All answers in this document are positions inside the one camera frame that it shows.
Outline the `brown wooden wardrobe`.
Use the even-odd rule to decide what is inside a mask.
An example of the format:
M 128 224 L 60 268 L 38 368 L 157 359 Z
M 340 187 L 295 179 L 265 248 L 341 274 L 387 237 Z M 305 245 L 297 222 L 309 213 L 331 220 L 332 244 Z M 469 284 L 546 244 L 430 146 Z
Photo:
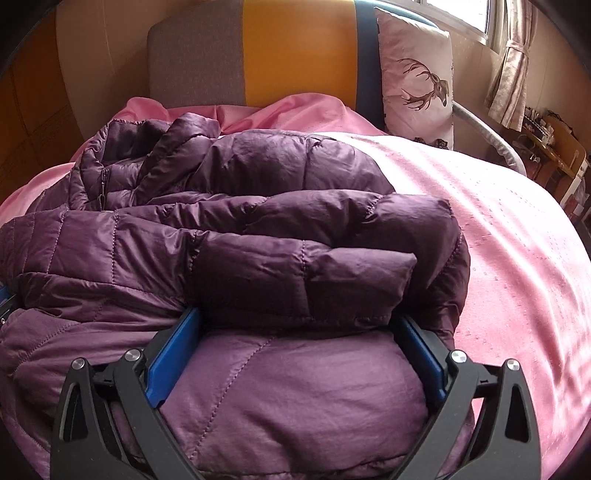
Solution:
M 56 14 L 50 13 L 1 76 L 1 198 L 68 162 L 82 143 L 60 67 Z

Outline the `cluttered wooden side table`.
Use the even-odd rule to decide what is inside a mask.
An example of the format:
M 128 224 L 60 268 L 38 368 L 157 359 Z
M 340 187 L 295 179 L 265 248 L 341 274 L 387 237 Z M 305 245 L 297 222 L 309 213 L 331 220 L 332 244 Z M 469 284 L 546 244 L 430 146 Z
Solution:
M 527 107 L 521 130 L 507 130 L 506 138 L 522 159 L 528 178 L 550 193 L 576 223 L 590 197 L 585 181 L 590 157 L 573 129 L 552 111 Z

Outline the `grey curved bed rail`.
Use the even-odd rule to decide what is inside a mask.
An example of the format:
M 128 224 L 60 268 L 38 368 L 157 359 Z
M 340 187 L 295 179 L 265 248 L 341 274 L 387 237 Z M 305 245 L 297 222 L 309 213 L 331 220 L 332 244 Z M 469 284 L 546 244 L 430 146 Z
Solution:
M 476 130 L 505 160 L 508 168 L 523 176 L 527 175 L 525 165 L 517 151 L 492 127 L 457 101 L 453 101 L 453 113 Z

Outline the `purple quilted down jacket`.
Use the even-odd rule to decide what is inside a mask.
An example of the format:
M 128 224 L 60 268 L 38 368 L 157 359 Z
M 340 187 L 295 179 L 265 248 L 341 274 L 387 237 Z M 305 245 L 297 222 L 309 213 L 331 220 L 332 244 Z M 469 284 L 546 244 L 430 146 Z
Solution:
M 49 473 L 66 372 L 145 346 L 197 307 L 204 343 L 161 413 L 215 479 L 359 479 L 401 464 L 427 418 L 394 343 L 403 315 L 452 344 L 470 254 L 443 199 L 398 193 L 324 136 L 212 119 L 104 126 L 2 226 L 1 418 Z

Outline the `pink bed cover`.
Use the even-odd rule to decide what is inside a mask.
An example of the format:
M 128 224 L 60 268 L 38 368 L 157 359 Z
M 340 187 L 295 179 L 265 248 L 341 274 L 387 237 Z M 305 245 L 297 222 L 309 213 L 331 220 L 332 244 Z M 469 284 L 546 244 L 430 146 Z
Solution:
M 545 190 L 510 169 L 381 135 L 339 100 L 318 94 L 297 95 L 263 109 L 168 110 L 135 99 L 107 124 L 171 122 L 185 114 L 216 121 L 225 135 L 276 130 L 332 138 L 372 157 L 398 193 L 446 200 L 468 245 L 470 276 L 454 341 L 444 344 L 465 351 L 475 362 L 518 360 L 538 424 L 539 479 L 570 465 L 590 422 L 590 260 L 571 222 Z M 1 229 L 66 176 L 100 130 L 21 212 L 6 213 Z M 48 475 L 38 475 L 2 418 L 1 475 L 50 475 L 50 459 Z

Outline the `deer print pillow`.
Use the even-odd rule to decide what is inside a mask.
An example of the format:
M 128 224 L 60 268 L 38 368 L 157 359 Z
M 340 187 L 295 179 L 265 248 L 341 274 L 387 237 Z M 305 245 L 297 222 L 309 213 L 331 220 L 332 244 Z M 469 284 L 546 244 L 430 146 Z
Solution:
M 437 148 L 454 148 L 450 34 L 377 8 L 387 131 Z

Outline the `grey yellow blue headboard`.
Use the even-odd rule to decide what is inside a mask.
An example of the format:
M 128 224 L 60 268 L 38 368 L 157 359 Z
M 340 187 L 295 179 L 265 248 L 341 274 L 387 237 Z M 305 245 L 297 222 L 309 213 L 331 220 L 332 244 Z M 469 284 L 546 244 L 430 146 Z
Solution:
M 266 107 L 322 93 L 384 129 L 377 8 L 383 1 L 205 1 L 151 27 L 149 95 L 166 108 Z

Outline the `bright window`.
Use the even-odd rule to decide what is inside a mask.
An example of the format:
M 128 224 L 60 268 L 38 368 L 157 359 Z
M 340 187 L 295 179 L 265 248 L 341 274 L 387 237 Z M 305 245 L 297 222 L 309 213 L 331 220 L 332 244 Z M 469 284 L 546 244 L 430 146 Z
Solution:
M 500 53 L 507 40 L 507 2 L 498 0 L 394 0 L 391 4 L 446 25 Z

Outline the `pink patterned curtain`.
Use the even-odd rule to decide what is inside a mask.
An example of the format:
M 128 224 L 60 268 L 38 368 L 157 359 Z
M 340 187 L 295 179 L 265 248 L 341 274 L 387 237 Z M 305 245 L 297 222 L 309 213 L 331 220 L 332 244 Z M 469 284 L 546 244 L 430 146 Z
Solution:
M 527 101 L 530 48 L 538 10 L 531 1 L 508 1 L 508 34 L 503 62 L 487 97 L 488 116 L 507 129 L 520 131 Z

